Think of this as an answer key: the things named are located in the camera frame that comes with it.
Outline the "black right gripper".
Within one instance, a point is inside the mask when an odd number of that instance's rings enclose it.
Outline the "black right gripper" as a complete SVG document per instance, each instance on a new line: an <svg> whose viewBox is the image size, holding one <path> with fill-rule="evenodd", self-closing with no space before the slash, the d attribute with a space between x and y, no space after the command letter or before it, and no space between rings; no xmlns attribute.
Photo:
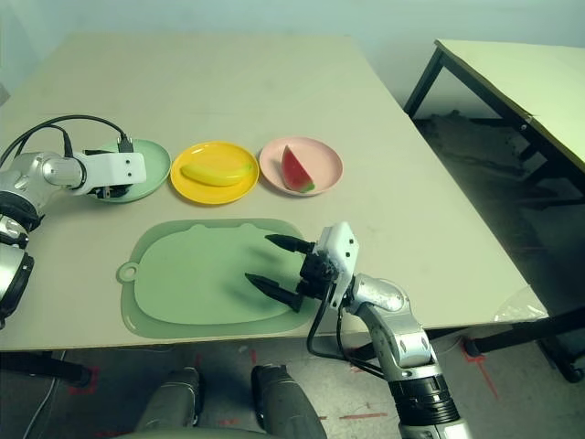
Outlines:
<svg viewBox="0 0 585 439"><path fill-rule="evenodd" d="M269 298L289 306L294 312L299 312L302 306L302 296L329 302L340 271L325 252L312 253L315 243L282 234L268 234L265 239L276 246L288 251L308 254L301 267L300 281L296 286L296 293L287 291L280 285L264 276L246 273L248 281Z"/></svg>

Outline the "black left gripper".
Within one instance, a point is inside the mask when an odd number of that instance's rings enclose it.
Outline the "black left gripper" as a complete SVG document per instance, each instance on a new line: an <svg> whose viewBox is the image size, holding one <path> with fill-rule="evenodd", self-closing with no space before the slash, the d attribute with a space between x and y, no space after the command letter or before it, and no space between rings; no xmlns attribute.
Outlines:
<svg viewBox="0 0 585 439"><path fill-rule="evenodd" d="M94 196L96 199L114 199L120 198L127 194L131 185L113 185L104 187L94 187L89 195Z"/></svg>

